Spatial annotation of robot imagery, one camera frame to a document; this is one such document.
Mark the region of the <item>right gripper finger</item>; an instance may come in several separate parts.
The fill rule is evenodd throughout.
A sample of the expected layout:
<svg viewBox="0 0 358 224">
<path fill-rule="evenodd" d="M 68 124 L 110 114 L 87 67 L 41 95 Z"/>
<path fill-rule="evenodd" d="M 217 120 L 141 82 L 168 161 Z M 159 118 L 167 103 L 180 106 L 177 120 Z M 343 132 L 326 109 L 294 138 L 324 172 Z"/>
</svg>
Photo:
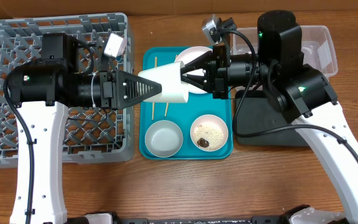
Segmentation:
<svg viewBox="0 0 358 224">
<path fill-rule="evenodd" d="M 213 59 L 213 52 L 207 51 L 204 54 L 192 60 L 191 62 L 185 64 L 185 66 L 180 69 L 180 73 L 183 75 L 185 73 L 197 69 L 203 69 L 206 70 L 207 72 L 210 72 L 213 69 L 213 65 L 211 64 L 212 59 Z"/>
<path fill-rule="evenodd" d="M 209 82 L 209 78 L 206 76 L 197 76 L 197 75 L 189 75 L 182 74 L 181 81 L 195 86 L 207 93 L 212 93 L 211 84 Z"/>
</svg>

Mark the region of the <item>small white plate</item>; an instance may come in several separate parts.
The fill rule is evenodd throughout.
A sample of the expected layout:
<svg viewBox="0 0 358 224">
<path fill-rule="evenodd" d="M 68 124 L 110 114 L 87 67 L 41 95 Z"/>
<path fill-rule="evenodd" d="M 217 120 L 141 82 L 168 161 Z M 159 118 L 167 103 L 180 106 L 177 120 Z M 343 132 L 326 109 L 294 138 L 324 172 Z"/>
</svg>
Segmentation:
<svg viewBox="0 0 358 224">
<path fill-rule="evenodd" d="M 202 151 L 217 151 L 225 145 L 229 138 L 226 123 L 218 116 L 205 114 L 194 120 L 190 128 L 190 138 L 193 144 Z M 197 140 L 204 138 L 209 142 L 209 147 L 199 147 Z"/>
</svg>

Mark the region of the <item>grey bowl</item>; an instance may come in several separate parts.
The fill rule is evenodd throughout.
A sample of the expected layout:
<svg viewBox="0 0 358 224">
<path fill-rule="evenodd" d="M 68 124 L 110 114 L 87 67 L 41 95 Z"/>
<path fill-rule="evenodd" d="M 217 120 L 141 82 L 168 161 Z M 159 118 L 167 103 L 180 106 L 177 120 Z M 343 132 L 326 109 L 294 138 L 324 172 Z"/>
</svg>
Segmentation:
<svg viewBox="0 0 358 224">
<path fill-rule="evenodd" d="M 157 121 L 145 133 L 145 146 L 155 157 L 174 156 L 182 145 L 183 133 L 180 127 L 172 121 Z"/>
</svg>

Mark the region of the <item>brown food scrap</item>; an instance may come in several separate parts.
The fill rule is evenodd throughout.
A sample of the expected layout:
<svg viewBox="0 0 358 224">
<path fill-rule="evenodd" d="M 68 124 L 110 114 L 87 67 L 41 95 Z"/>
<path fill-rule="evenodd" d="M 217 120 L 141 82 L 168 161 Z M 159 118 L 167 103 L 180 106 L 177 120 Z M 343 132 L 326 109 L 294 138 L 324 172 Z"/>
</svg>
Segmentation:
<svg viewBox="0 0 358 224">
<path fill-rule="evenodd" d="M 207 148 L 207 147 L 209 147 L 209 142 L 207 140 L 205 140 L 204 138 L 199 138 L 199 140 L 197 140 L 197 145 L 199 147 Z"/>
</svg>

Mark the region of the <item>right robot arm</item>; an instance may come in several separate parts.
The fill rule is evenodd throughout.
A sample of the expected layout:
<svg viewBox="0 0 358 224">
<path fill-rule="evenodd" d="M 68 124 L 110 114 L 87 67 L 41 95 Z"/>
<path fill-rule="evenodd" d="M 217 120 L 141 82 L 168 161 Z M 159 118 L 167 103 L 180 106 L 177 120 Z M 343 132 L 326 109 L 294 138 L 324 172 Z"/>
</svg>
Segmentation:
<svg viewBox="0 0 358 224">
<path fill-rule="evenodd" d="M 214 98 L 227 99 L 230 87 L 245 93 L 261 88 L 270 106 L 309 145 L 339 195 L 344 211 L 302 205 L 280 223 L 358 223 L 358 142 L 328 79 L 304 63 L 302 29 L 290 11 L 275 10 L 257 21 L 258 46 L 231 55 L 227 38 L 239 35 L 232 19 L 211 18 L 203 32 L 213 45 L 181 70 L 181 79 Z"/>
</svg>

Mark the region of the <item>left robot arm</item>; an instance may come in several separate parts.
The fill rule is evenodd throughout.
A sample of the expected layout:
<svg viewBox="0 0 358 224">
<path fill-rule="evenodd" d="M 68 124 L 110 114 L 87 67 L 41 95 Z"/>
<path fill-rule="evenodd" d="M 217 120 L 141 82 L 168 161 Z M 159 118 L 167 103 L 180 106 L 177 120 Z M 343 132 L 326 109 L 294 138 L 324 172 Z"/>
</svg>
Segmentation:
<svg viewBox="0 0 358 224">
<path fill-rule="evenodd" d="M 110 70 L 109 60 L 125 47 L 116 34 L 94 42 L 44 34 L 41 57 L 8 73 L 4 97 L 19 130 L 11 223 L 67 222 L 62 152 L 71 107 L 122 110 L 161 93 L 157 82 Z"/>
</svg>

